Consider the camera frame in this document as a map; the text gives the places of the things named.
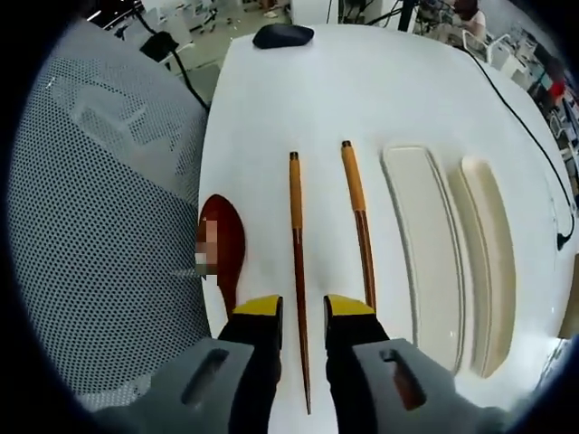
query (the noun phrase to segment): black mouse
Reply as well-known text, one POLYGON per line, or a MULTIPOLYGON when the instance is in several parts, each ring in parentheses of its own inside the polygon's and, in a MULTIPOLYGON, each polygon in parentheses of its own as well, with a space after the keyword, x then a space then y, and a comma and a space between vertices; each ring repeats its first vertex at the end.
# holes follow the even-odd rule
POLYGON ((314 31, 308 27, 293 24, 268 24, 253 36, 253 45, 263 50, 300 47, 311 41, 313 37, 314 31))

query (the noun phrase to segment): white table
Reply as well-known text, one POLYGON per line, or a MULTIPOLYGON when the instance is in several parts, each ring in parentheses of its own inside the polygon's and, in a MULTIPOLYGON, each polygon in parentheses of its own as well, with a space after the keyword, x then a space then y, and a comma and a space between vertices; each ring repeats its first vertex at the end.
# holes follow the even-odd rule
MULTIPOLYGON (((568 231, 569 211, 548 163, 465 53, 373 27, 314 28, 313 42, 299 48, 260 51, 251 36, 233 41, 204 142, 200 208, 211 194, 221 194, 233 203, 245 228, 238 301, 272 293, 285 298, 282 376, 270 432, 337 432, 325 375, 322 297, 331 292, 364 299, 356 225, 340 157, 343 139, 356 147, 378 317, 391 337, 411 339, 412 321, 403 247, 379 151, 424 144, 445 170, 465 155, 486 158, 492 165, 514 243, 515 333, 508 359, 487 380, 469 370, 472 342, 466 333, 456 383, 459 392, 479 405, 510 408, 536 385, 565 312, 573 272, 576 239, 556 250, 557 227, 568 231), (289 154, 294 150, 300 155, 304 196, 310 416, 299 363, 290 232, 289 154)), ((533 101, 500 72, 489 66, 485 70, 566 180, 556 143, 533 101)), ((223 312, 214 303, 219 300, 215 278, 204 283, 204 293, 212 294, 208 311, 215 325, 223 312)))

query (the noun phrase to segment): red wooden spoon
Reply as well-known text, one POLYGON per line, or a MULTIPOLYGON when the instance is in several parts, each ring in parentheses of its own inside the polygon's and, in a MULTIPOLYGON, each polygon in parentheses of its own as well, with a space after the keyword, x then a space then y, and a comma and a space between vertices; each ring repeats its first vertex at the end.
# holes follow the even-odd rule
POLYGON ((245 258, 242 219, 227 199, 214 194, 205 202, 199 220, 197 249, 207 255, 206 274, 217 275, 227 317, 231 318, 237 306, 237 282, 245 258))

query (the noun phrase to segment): gray mesh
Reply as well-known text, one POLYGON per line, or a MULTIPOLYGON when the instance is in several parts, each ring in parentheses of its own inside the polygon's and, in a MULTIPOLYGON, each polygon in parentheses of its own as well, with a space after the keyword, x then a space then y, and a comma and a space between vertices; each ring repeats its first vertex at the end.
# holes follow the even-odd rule
POLYGON ((30 320, 88 408, 128 403, 209 334, 195 259, 206 114, 162 66, 92 24, 46 61, 8 194, 30 320))

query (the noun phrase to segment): chopstick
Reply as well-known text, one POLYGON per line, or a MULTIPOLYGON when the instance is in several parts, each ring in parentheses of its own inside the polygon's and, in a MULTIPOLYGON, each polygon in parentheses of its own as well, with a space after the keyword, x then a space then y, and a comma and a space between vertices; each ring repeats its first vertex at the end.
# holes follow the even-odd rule
POLYGON ((299 351, 301 353, 301 372, 306 393, 306 408, 311 414, 309 390, 308 322, 306 318, 306 290, 304 279, 304 250, 302 246, 303 220, 301 215, 301 181, 299 179, 299 156, 289 154, 289 207, 291 211, 291 235, 293 237, 293 261, 296 276, 296 299, 298 301, 299 351))
POLYGON ((365 302, 376 311, 374 265, 372 263, 368 220, 365 216, 364 191, 362 190, 362 182, 360 181, 360 173, 356 163, 356 154, 349 140, 342 142, 342 162, 346 170, 347 186, 350 190, 350 200, 352 201, 352 209, 356 218, 356 230, 358 232, 362 272, 364 274, 365 302))

